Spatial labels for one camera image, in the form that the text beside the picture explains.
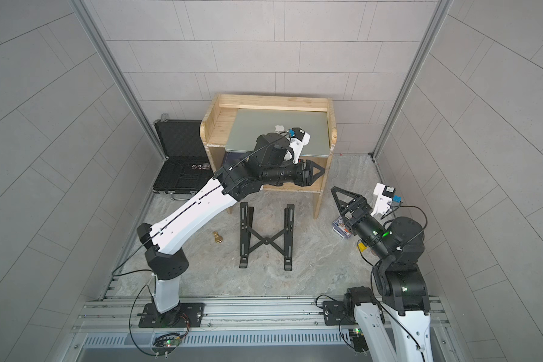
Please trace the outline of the silver laptop computer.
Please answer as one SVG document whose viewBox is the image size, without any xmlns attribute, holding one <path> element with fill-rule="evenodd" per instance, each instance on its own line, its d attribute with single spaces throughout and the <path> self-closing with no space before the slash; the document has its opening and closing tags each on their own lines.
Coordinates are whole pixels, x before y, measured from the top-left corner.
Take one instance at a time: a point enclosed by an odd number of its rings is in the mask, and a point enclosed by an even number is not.
<svg viewBox="0 0 543 362">
<path fill-rule="evenodd" d="M 302 156 L 327 158 L 330 153 L 327 113 L 280 110 L 238 110 L 226 152 L 254 150 L 259 135 L 302 128 L 311 135 Z"/>
</svg>

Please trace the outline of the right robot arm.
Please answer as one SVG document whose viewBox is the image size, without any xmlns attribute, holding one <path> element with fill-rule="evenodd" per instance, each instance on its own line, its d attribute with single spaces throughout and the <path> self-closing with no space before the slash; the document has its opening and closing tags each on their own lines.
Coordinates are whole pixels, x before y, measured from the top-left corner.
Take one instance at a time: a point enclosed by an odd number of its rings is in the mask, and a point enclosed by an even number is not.
<svg viewBox="0 0 543 362">
<path fill-rule="evenodd" d="M 386 215 L 392 187 L 379 184 L 377 205 L 337 186 L 331 189 L 345 227 L 378 257 L 371 277 L 375 288 L 351 287 L 344 295 L 346 317 L 356 323 L 374 361 L 431 361 L 430 299 L 417 264 L 425 251 L 425 226 L 410 217 Z"/>
</svg>

